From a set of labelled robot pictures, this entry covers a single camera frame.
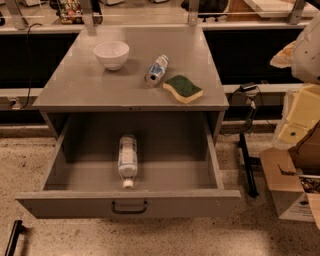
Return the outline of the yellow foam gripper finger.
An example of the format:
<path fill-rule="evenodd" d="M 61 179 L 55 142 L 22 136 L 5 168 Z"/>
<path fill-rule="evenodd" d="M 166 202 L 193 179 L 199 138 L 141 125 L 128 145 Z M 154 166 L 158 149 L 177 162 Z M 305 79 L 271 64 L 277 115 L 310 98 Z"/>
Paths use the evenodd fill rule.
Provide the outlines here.
<path fill-rule="evenodd" d="M 291 42 L 280 50 L 270 60 L 270 65 L 276 68 L 288 68 L 292 66 L 293 49 L 295 42 Z"/>
<path fill-rule="evenodd" d="M 278 123 L 273 146 L 288 150 L 301 142 L 320 121 L 320 86 L 304 84 L 284 97 L 282 119 Z"/>

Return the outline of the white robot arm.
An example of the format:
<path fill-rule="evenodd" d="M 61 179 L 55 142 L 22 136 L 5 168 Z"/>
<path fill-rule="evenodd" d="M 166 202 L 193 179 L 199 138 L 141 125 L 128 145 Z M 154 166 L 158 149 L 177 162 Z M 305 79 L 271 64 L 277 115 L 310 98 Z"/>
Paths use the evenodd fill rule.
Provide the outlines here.
<path fill-rule="evenodd" d="M 291 69 L 303 83 L 284 99 L 282 119 L 277 125 L 273 146 L 287 150 L 296 146 L 320 121 L 320 13 L 298 35 L 272 57 L 270 65 Z"/>

